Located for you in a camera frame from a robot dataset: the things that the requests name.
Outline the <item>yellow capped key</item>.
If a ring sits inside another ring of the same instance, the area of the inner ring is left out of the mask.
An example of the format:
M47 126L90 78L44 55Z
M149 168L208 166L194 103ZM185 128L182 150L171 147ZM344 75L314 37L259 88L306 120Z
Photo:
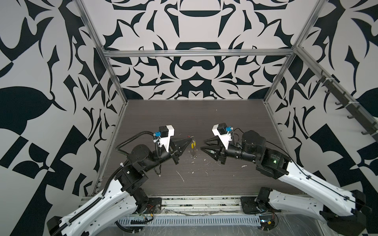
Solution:
M195 149L195 148L196 148L196 141L194 141L194 140L192 141L191 148L192 148L192 149Z

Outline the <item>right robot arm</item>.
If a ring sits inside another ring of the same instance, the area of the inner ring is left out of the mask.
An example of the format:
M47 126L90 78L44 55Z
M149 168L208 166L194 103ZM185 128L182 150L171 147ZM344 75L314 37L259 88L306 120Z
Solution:
M299 167L291 158L266 147L266 139L255 131L243 133L235 143L229 131L214 130L214 138L201 150L225 164L228 158L253 162L261 174L301 190L307 197L285 194L262 187L254 203L246 204L246 214L285 210L312 217L343 236L359 236L367 226L366 196L359 190L336 187Z

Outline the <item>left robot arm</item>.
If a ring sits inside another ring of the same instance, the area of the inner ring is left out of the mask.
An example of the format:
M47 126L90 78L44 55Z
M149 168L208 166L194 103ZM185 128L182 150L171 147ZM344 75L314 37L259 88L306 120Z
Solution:
M171 139L169 146L160 148L160 155L140 144L127 155L96 196L72 213L54 216L47 222L52 236L95 236L124 216L143 213L149 198L141 188L148 180L146 173L172 159L176 164L193 138Z

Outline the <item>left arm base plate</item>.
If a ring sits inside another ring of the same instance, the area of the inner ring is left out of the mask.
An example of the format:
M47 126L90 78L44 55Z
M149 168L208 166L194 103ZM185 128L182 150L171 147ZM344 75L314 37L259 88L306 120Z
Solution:
M162 198L152 197L143 200L137 200L132 204L136 209L132 213L158 213L161 210Z

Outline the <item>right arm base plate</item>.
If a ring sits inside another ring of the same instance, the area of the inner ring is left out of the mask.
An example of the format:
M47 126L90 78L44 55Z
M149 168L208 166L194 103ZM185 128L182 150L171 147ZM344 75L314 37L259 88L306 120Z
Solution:
M263 214L263 213L273 213L282 212L280 209L274 209L269 204L269 198L264 197L246 197L240 198L241 207L244 214Z

